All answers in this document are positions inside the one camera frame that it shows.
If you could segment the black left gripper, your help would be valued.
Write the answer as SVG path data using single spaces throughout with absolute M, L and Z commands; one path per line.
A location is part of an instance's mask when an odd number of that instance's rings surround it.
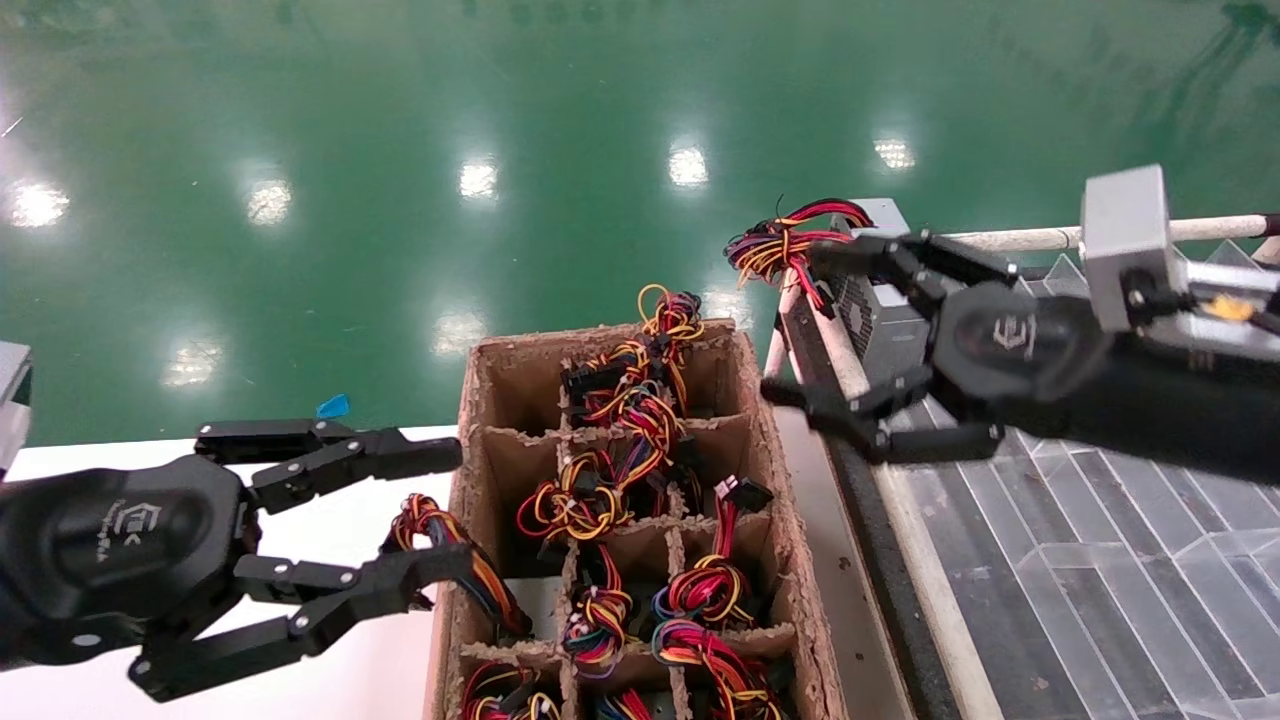
M 151 700 L 170 702 L 316 657 L 357 624 L 408 612 L 424 588 L 472 573 L 467 543 L 360 568 L 250 555 L 253 503 L 284 512 L 369 478 L 453 471 L 463 462 L 454 437 L 411 441 L 394 427 L 333 420 L 219 421 L 201 427 L 195 452 L 202 457 L 3 484 L 5 669 L 174 641 L 145 647 L 129 670 Z M 250 492 L 224 468 L 264 462 Z M 239 594 L 294 611 L 193 639 Z

